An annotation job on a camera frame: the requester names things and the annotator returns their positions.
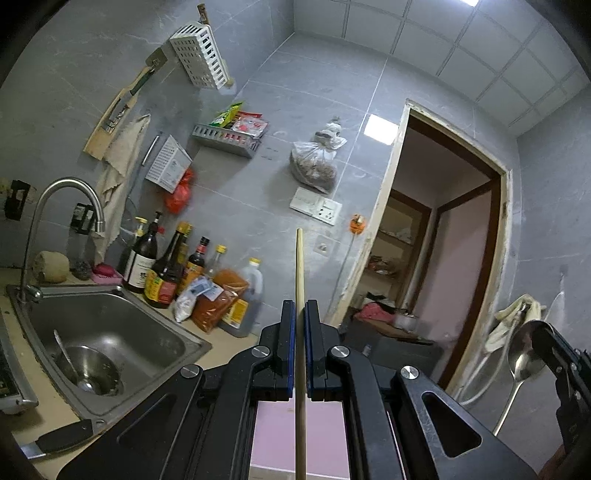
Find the faucet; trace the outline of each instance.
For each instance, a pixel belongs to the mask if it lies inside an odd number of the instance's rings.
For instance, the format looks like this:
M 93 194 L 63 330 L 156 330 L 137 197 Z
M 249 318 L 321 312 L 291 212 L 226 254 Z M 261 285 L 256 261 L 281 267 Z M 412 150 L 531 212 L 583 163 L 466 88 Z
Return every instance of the faucet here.
M 22 261 L 21 289 L 19 291 L 18 298 L 23 303 L 27 301 L 27 292 L 33 295 L 34 301 L 39 301 L 42 298 L 41 290 L 27 284 L 27 271 L 29 269 L 31 250 L 35 245 L 37 228 L 39 227 L 39 221 L 41 220 L 41 215 L 43 214 L 43 209 L 45 208 L 47 200 L 53 193 L 66 187 L 78 189 L 88 197 L 96 212 L 95 232 L 103 233 L 105 231 L 105 213 L 103 212 L 103 207 L 100 204 L 99 196 L 84 180 L 77 179 L 75 177 L 64 177 L 54 181 L 45 190 L 43 190 L 43 193 L 39 196 L 39 200 L 35 207 L 35 212 L 33 213 L 33 221 L 31 222 L 29 236 L 27 237 L 27 246 L 25 247 L 25 258 Z

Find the plastic bag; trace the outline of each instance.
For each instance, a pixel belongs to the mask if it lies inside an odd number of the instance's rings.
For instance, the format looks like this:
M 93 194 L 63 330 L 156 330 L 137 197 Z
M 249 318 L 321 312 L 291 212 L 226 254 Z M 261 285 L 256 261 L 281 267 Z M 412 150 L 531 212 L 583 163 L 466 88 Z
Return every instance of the plastic bag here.
M 195 325 L 204 332 L 211 332 L 248 288 L 248 282 L 228 268 L 220 270 L 213 283 L 213 288 L 202 295 L 191 314 Z
M 183 174 L 174 192 L 164 194 L 164 204 L 170 213 L 178 215 L 191 199 L 191 186 L 189 183 L 194 177 L 193 170 L 188 168 Z
M 330 193 L 336 185 L 336 152 L 314 142 L 295 142 L 291 149 L 290 166 L 296 180 Z
M 178 296 L 174 303 L 174 320 L 181 323 L 187 320 L 195 308 L 197 298 L 213 288 L 211 279 L 203 275 L 195 278 L 187 288 Z

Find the orange object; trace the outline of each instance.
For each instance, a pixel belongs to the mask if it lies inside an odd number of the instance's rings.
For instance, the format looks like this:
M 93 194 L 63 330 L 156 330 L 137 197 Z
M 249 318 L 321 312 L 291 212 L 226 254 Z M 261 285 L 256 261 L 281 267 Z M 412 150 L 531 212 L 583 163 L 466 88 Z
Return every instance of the orange object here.
M 353 215 L 351 223 L 349 224 L 349 230 L 351 230 L 351 233 L 354 235 L 361 235 L 365 230 L 365 217 L 358 213 Z

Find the red plastic bag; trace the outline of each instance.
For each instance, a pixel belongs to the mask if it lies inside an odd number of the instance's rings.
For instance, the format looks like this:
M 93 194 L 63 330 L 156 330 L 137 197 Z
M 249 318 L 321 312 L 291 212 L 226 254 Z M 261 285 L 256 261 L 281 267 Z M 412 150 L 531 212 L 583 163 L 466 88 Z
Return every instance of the red plastic bag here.
M 191 199 L 191 187 L 189 182 L 194 177 L 193 170 L 188 168 L 183 174 L 174 192 L 164 194 L 164 204 L 170 213 L 178 215 Z

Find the screw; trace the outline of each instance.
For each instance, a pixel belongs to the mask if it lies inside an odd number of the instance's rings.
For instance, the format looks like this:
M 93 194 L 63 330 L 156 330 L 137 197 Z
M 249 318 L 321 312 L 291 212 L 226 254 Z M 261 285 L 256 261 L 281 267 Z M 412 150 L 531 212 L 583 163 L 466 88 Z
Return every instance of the screw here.
M 418 377 L 418 370 L 407 365 L 406 367 L 402 367 L 400 369 L 400 374 L 408 380 L 414 380 Z
M 271 351 L 269 350 L 269 347 L 266 347 L 265 345 L 257 345 L 251 350 L 251 353 L 252 356 L 257 358 L 265 358 L 267 355 L 269 355 L 269 353 L 271 353 Z
M 346 358 L 350 354 L 350 350 L 342 345 L 337 345 L 330 349 L 330 353 L 332 353 L 337 358 Z
M 199 375 L 201 369 L 198 365 L 185 365 L 181 369 L 181 376 L 183 378 L 195 378 Z

